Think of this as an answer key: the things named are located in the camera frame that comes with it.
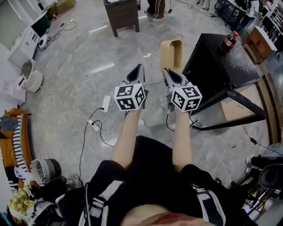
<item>black shirt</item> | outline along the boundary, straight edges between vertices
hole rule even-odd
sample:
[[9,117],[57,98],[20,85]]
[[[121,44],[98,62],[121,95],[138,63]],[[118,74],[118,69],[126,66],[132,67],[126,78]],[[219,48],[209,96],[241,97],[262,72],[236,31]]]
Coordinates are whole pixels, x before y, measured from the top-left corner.
[[191,184],[215,193],[225,213],[226,225],[243,225],[243,213],[235,207],[237,200],[225,187],[195,165],[187,165],[180,173],[176,172],[172,164],[172,149],[156,140],[137,137],[128,170],[114,161],[102,161],[88,185],[89,203],[115,180],[124,183],[107,202],[108,226],[120,225],[131,209],[144,204],[161,205],[171,212],[201,218],[201,206]]

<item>shoe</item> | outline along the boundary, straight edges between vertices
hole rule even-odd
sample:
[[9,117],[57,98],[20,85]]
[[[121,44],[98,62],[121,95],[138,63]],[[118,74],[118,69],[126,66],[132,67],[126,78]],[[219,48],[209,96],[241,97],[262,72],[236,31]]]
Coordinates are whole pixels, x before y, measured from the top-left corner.
[[153,16],[153,14],[151,14],[150,12],[148,12],[147,10],[143,11],[145,14],[149,15],[149,16]]
[[249,174],[249,173],[251,172],[251,169],[252,169],[252,168],[247,168],[247,169],[245,170],[246,174]]
[[160,18],[160,19],[156,19],[156,18],[152,18],[152,22],[158,22],[158,21],[160,21],[160,20],[162,20],[163,18]]
[[250,157],[248,157],[248,158],[246,159],[246,164],[250,164],[253,157],[255,157],[254,154],[252,154]]
[[138,126],[145,126],[145,121],[142,118],[138,120]]

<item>red bottle cap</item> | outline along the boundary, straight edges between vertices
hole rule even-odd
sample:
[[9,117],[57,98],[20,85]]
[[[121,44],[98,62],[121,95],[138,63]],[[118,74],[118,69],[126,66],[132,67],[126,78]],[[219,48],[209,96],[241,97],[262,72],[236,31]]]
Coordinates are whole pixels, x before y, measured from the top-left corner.
[[233,36],[235,36],[235,37],[238,37],[238,36],[239,36],[239,34],[238,34],[236,31],[233,31],[232,34],[233,34]]

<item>wooden stool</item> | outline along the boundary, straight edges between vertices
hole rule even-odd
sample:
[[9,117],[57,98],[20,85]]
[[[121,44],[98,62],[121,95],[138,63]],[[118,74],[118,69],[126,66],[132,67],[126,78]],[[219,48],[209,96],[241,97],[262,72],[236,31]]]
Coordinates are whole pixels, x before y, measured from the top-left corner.
[[116,29],[125,26],[135,25],[136,32],[140,31],[136,0],[120,0],[113,3],[104,0],[104,6],[115,37],[118,36]]

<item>gray tile floor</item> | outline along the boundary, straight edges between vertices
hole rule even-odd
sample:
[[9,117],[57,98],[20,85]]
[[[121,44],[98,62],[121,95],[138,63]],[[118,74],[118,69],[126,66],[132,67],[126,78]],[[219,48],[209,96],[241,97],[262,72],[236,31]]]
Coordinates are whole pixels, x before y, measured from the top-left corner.
[[[42,89],[37,93],[27,94],[27,105],[32,113],[32,136],[37,158],[55,158],[62,166],[65,176],[73,177],[79,173],[78,164],[83,143],[83,131],[74,132],[70,125],[76,116],[76,108],[71,96],[63,102],[61,112],[60,99],[71,94],[78,106],[79,114],[74,126],[85,126],[91,113],[101,107],[103,98],[112,94],[114,87],[135,67],[141,63],[145,67],[146,82],[162,80],[160,71],[160,43],[163,40],[181,39],[183,42],[183,62],[189,59],[201,33],[227,34],[220,18],[208,17],[181,2],[172,1],[173,12],[165,19],[152,23],[143,10],[147,1],[141,1],[139,11],[140,32],[132,28],[118,30],[119,37],[113,36],[106,11],[101,0],[77,0],[75,8],[58,16],[52,23],[50,35],[54,35],[62,23],[71,19],[77,23],[73,30],[62,31],[60,37],[52,42],[36,57],[37,68],[44,74]],[[142,117],[155,139],[172,146],[173,134],[166,128],[167,113],[164,83],[148,85],[149,98]],[[250,98],[261,106],[257,90],[249,88]],[[97,112],[93,119],[102,120],[106,113]],[[116,129],[104,139],[114,144],[123,121],[123,113],[114,104],[109,117],[103,123],[103,131],[108,131],[110,122],[115,122]],[[268,145],[268,132],[265,121],[246,125],[250,136]],[[244,175],[245,159],[251,153],[262,153],[263,148],[254,146],[242,127],[226,128],[200,132],[191,130],[194,163],[207,170],[213,177],[222,179],[228,186],[232,180]],[[82,156],[82,179],[87,182],[95,173],[99,163],[108,159],[111,147],[96,140],[92,128],[86,132],[85,149]]]

